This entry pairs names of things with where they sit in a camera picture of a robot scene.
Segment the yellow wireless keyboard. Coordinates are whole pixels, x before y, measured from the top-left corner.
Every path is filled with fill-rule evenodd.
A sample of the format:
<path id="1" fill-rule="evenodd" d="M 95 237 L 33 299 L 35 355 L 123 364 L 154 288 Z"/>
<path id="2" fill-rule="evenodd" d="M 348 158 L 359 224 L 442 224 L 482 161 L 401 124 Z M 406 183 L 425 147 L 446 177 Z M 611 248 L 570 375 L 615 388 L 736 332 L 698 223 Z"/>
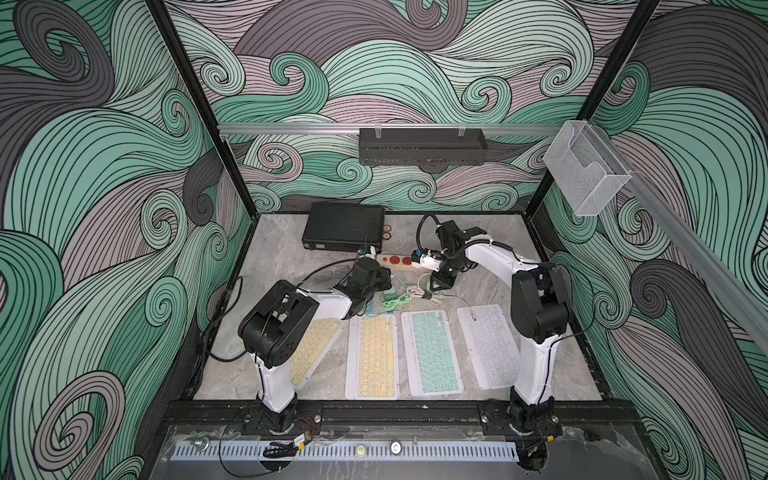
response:
<path id="1" fill-rule="evenodd" d="M 310 323 L 297 350 L 291 357 L 291 381 L 297 391 L 325 358 L 338 339 L 344 322 L 336 319 L 320 319 Z"/>
<path id="2" fill-rule="evenodd" d="M 345 398 L 397 400 L 398 330 L 395 315 L 354 317 L 349 321 Z"/>

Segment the green wireless keyboard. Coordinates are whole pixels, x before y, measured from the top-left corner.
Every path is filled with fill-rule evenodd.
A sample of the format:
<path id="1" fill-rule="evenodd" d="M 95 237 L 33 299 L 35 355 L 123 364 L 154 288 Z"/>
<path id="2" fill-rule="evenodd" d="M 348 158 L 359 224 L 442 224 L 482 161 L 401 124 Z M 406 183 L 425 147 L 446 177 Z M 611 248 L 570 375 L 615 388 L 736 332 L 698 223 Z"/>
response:
<path id="1" fill-rule="evenodd" d="M 400 315 L 410 392 L 414 397 L 464 391 L 450 323 L 444 310 Z"/>

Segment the white wireless keyboard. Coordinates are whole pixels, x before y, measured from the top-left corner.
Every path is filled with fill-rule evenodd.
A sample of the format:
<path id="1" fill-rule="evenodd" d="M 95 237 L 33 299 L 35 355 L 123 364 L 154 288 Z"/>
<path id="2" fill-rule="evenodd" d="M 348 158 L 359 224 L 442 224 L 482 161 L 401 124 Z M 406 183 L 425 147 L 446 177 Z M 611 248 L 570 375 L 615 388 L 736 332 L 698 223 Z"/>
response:
<path id="1" fill-rule="evenodd" d="M 482 390 L 513 387 L 520 352 L 501 306 L 463 307 L 457 314 L 478 386 Z"/>

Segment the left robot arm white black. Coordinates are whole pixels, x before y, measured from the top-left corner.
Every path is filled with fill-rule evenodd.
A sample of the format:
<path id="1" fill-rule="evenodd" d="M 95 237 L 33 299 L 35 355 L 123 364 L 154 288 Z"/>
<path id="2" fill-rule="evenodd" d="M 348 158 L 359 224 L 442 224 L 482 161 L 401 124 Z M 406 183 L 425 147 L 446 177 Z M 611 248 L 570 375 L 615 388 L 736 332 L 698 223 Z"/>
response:
<path id="1" fill-rule="evenodd" d="M 314 320 L 349 320 L 373 296 L 392 286 L 391 270 L 364 256 L 349 274 L 327 291 L 310 291 L 277 281 L 241 321 L 238 335 L 253 356 L 261 380 L 260 402 L 282 417 L 295 408 L 297 394 L 289 361 Z"/>

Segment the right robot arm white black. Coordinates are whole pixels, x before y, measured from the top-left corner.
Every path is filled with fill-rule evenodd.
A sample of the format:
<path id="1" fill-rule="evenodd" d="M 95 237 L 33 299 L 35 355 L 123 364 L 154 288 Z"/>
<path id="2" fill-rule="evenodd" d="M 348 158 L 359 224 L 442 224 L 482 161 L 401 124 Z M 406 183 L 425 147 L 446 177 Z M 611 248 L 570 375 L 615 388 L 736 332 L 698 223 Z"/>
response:
<path id="1" fill-rule="evenodd" d="M 521 336 L 521 352 L 508 413 L 514 426 L 528 429 L 548 418 L 556 351 L 572 318 L 562 269 L 518 255 L 479 227 L 462 229 L 434 214 L 420 219 L 415 240 L 412 259 L 432 271 L 429 290 L 450 290 L 459 274 L 478 266 L 510 288 L 510 319 Z"/>

